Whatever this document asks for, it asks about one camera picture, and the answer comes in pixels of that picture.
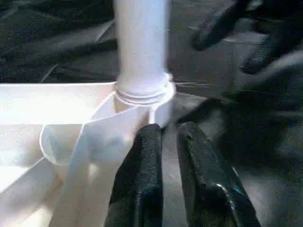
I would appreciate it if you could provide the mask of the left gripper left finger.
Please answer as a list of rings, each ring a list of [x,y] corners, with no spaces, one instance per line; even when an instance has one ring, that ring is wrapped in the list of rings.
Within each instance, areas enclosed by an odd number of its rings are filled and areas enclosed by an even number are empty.
[[[104,226],[162,226],[161,155],[160,126],[142,127],[115,175]]]

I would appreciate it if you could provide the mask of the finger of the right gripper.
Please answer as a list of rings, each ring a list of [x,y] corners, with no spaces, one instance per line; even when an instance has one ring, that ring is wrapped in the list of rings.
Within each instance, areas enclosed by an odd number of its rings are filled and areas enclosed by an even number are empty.
[[[220,42],[232,31],[247,7],[247,4],[223,4],[216,7],[193,34],[191,40],[193,48],[203,51]]]
[[[275,59],[286,53],[291,46],[291,31],[277,30],[268,35],[241,64],[241,71],[256,74]]]

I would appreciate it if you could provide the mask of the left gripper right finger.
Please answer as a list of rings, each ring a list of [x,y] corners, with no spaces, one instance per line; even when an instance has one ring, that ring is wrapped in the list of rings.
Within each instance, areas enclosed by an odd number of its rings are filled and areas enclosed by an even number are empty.
[[[183,123],[177,143],[188,226],[259,227],[239,177],[203,130]]]

